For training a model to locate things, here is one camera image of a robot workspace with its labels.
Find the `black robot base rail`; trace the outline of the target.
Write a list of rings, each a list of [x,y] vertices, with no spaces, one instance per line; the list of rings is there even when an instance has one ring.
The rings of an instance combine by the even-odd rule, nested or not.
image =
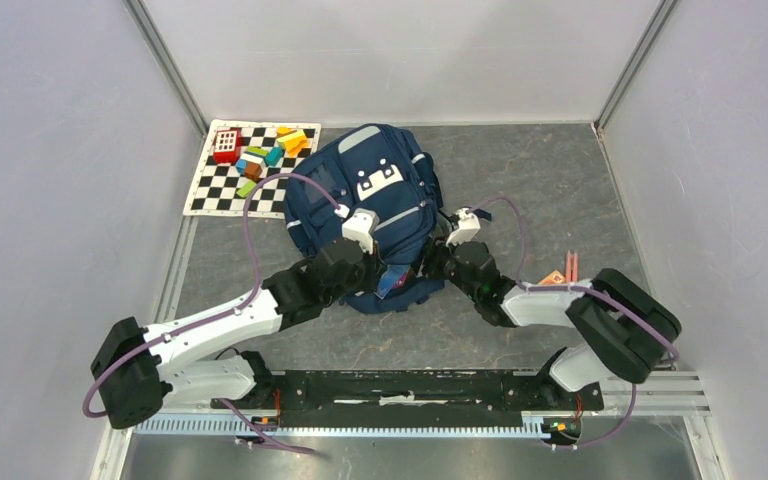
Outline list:
[[[570,393],[531,370],[275,371],[234,406],[274,410],[282,427],[516,427],[524,412],[599,412],[591,383]]]

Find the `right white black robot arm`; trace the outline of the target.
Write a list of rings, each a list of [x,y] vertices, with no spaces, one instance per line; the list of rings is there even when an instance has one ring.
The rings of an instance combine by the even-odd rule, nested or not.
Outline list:
[[[442,240],[427,247],[422,269],[453,284],[493,326],[579,333],[581,344],[548,360],[537,382],[540,400],[551,408],[566,406],[578,391],[609,377],[642,384],[665,356],[678,357],[678,318],[616,269],[571,283],[523,283],[501,273],[486,244],[449,246]]]

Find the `navy blue student backpack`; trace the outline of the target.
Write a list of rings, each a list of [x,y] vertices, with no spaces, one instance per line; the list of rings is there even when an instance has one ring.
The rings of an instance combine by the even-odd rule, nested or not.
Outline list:
[[[429,153],[405,128],[365,124],[340,136],[295,167],[286,183],[284,217],[289,235],[306,257],[341,236],[334,206],[374,211],[373,238],[385,268],[411,265],[414,276],[385,299],[375,291],[356,293],[345,303],[364,314],[403,312],[443,289],[422,276],[422,250],[445,221],[439,179]]]

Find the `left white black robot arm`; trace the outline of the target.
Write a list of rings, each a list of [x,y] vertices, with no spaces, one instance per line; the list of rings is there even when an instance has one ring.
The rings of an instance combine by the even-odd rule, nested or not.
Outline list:
[[[375,290],[385,266],[376,251],[338,239],[260,282],[239,298],[167,323],[114,323],[90,364],[94,382],[82,408],[114,429],[136,426],[165,405],[202,399],[266,405],[273,379],[246,359],[209,354],[319,317],[335,301]]]

